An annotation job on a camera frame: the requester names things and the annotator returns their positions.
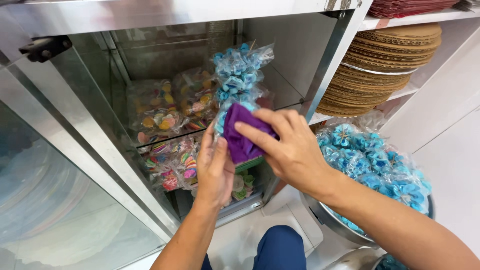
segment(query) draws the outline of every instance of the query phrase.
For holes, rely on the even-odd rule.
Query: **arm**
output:
[[[260,109],[253,114],[271,124],[280,141],[245,123],[235,128],[267,152],[265,159],[275,175],[361,227],[406,266],[480,269],[480,260],[451,231],[328,166],[315,135],[296,111]]]
[[[235,173],[224,138],[218,139],[213,151],[212,127],[205,131],[198,154],[198,192],[193,207],[150,270],[198,270],[202,266],[218,211],[232,192]]]

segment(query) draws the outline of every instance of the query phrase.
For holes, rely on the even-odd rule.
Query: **right hand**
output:
[[[264,158],[276,176],[311,195],[323,197],[334,192],[331,183],[344,174],[325,162],[303,116],[296,110],[268,109],[259,109],[253,115],[271,124],[280,141],[246,123],[236,122],[235,129],[266,152]]]

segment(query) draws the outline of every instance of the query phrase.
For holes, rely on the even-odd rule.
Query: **purple bag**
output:
[[[275,139],[279,139],[271,125],[255,118],[252,113],[242,105],[233,103],[225,117],[223,137],[228,142],[228,149],[230,150],[232,161],[235,164],[251,160],[265,153],[260,147],[253,144],[249,139],[235,130],[234,125],[237,121],[247,123],[252,127],[268,133]]]

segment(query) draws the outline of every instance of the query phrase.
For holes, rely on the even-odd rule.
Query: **blue pants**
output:
[[[253,270],[306,270],[307,260],[301,236],[291,227],[273,226],[268,229],[257,247]],[[201,270],[212,270],[205,255]]]

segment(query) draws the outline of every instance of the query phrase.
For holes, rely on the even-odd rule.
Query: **hand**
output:
[[[218,138],[214,149],[212,123],[204,133],[198,154],[195,203],[220,209],[231,196],[234,173],[235,165],[228,154],[227,140]]]
[[[276,176],[308,194],[334,192],[330,183],[343,174],[325,162],[303,116],[296,110],[268,109],[259,109],[253,115],[271,124],[280,141],[246,123],[236,122],[235,129],[266,152],[264,158]]]

